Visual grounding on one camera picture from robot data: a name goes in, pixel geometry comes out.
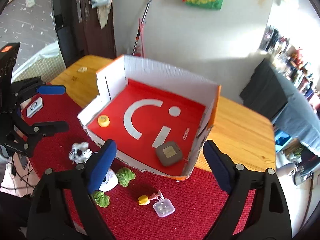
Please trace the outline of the green fuzzy ball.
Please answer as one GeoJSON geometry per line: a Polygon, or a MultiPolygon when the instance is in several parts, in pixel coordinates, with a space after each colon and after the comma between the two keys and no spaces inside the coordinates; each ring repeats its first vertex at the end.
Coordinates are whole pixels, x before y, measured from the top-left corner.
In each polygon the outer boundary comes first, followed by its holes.
{"type": "Polygon", "coordinates": [[[91,194],[91,197],[94,200],[95,204],[97,204],[97,206],[99,207],[106,208],[110,204],[109,196],[106,195],[103,191],[94,191],[91,194]]]}
{"type": "Polygon", "coordinates": [[[118,172],[116,173],[116,176],[118,178],[119,184],[122,187],[128,187],[129,182],[135,179],[136,174],[135,172],[131,171],[127,167],[123,167],[118,170],[118,172]]]}

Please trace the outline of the white fluffy scrunchie with bow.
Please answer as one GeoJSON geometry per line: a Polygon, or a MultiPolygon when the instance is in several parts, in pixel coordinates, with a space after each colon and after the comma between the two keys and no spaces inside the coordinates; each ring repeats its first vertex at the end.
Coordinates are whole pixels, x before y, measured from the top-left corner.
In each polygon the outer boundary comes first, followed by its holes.
{"type": "Polygon", "coordinates": [[[69,152],[69,160],[76,164],[85,163],[92,154],[88,142],[74,143],[69,152]]]}

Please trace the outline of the yellow round tin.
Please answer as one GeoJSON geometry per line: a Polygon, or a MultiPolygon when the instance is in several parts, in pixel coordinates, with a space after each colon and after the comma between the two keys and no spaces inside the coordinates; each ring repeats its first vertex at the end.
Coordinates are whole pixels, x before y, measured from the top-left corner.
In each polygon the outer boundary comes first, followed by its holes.
{"type": "Polygon", "coordinates": [[[100,115],[97,118],[97,122],[100,127],[108,127],[110,125],[110,119],[107,115],[100,115]]]}

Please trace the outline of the pink and yellow small toy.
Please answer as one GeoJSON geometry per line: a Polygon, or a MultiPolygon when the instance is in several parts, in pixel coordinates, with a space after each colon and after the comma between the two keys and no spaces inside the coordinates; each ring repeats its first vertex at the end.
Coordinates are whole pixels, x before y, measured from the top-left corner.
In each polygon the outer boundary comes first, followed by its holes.
{"type": "Polygon", "coordinates": [[[161,191],[159,190],[158,192],[153,193],[150,196],[147,196],[147,195],[140,196],[138,198],[138,204],[139,205],[149,205],[152,200],[163,200],[163,199],[164,199],[164,196],[161,193],[161,191]]]}

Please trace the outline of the white grey rectangular device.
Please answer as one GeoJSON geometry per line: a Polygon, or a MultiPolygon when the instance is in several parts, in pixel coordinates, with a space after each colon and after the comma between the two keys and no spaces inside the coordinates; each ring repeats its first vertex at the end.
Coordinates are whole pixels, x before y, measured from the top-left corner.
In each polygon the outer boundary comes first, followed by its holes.
{"type": "Polygon", "coordinates": [[[37,112],[39,112],[43,107],[43,99],[41,97],[37,98],[35,101],[33,101],[30,106],[27,107],[26,110],[26,116],[28,118],[31,118],[34,116],[37,112]]]}

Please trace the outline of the small beige tag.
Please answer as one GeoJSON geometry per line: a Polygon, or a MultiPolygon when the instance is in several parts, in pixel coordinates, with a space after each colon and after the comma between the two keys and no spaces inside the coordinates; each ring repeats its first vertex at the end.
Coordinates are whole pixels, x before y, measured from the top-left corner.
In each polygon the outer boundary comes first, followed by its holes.
{"type": "Polygon", "coordinates": [[[84,73],[84,72],[87,72],[88,71],[88,68],[87,67],[80,67],[77,72],[79,73],[84,73]]]}

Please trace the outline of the red knitted table cloth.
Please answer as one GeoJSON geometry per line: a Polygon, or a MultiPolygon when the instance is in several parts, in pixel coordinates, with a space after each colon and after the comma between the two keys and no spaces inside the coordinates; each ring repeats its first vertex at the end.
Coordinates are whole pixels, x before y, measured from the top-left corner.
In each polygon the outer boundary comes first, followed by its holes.
{"type": "MultiPolygon", "coordinates": [[[[52,168],[70,170],[74,164],[68,155],[74,143],[98,146],[87,136],[77,118],[81,107],[67,94],[43,96],[43,108],[31,118],[30,125],[47,121],[66,121],[69,130],[43,138],[36,146],[31,164],[38,176],[52,168]]],[[[116,186],[107,195],[110,204],[99,212],[116,239],[203,239],[221,212],[228,194],[220,189],[212,173],[195,168],[185,181],[149,172],[135,172],[127,187],[116,186]],[[138,198],[161,191],[175,212],[158,217],[152,205],[139,205],[138,198]]]]}

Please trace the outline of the dark wooden door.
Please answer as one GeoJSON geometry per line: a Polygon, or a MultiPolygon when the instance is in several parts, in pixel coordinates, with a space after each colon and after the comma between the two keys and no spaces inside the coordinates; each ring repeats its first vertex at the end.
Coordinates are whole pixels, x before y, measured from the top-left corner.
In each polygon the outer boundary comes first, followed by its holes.
{"type": "Polygon", "coordinates": [[[91,0],[52,0],[60,51],[69,67],[86,55],[116,58],[113,12],[102,28],[91,0]]]}

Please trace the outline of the orange white cardboard box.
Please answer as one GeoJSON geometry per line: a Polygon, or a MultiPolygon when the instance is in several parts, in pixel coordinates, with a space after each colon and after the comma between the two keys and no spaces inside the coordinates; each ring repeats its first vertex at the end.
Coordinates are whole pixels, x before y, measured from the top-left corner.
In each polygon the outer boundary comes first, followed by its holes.
{"type": "Polygon", "coordinates": [[[140,171],[174,180],[190,177],[214,126],[221,87],[163,62],[123,55],[96,72],[98,95],[78,114],[87,135],[116,142],[116,157],[140,171]],[[107,115],[108,127],[97,118],[107,115]],[[165,167],[156,148],[174,141],[183,159],[165,167]]]}

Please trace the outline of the blue covered side table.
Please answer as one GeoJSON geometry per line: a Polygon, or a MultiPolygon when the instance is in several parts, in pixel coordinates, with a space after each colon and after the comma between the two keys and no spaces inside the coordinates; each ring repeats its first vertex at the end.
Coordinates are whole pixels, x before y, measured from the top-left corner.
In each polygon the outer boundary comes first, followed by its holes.
{"type": "Polygon", "coordinates": [[[278,129],[298,138],[319,155],[319,117],[294,85],[268,59],[255,68],[240,93],[244,106],[268,118],[278,129]]]}

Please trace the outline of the mop with orange tip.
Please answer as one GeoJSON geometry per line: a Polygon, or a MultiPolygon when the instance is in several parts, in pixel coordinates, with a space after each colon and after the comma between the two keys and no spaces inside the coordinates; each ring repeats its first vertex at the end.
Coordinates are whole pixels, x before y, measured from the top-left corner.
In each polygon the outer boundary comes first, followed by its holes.
{"type": "Polygon", "coordinates": [[[148,14],[149,7],[151,5],[152,0],[148,0],[142,18],[138,19],[138,31],[135,38],[135,43],[133,46],[132,56],[140,56],[145,57],[145,48],[144,48],[144,26],[145,19],[148,14]]]}

